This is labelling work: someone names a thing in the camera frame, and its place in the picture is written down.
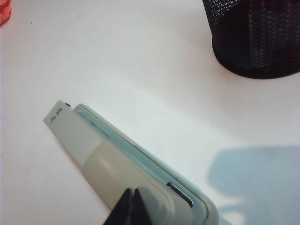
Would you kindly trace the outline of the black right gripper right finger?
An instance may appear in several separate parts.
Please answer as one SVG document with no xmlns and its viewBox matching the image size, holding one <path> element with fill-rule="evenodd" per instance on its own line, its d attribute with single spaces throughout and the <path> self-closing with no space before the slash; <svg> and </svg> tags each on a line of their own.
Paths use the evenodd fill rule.
<svg viewBox="0 0 300 225">
<path fill-rule="evenodd" d="M 134 225 L 152 225 L 138 189 L 135 189 L 134 191 Z"/>
</svg>

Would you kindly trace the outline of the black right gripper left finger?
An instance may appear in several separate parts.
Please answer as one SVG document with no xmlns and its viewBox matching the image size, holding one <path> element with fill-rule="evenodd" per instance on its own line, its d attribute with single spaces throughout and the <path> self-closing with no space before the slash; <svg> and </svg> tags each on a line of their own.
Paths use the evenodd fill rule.
<svg viewBox="0 0 300 225">
<path fill-rule="evenodd" d="M 127 188 L 108 218 L 103 225 L 130 225 L 131 224 L 131 211 L 133 208 L 133 192 L 132 189 Z"/>
</svg>

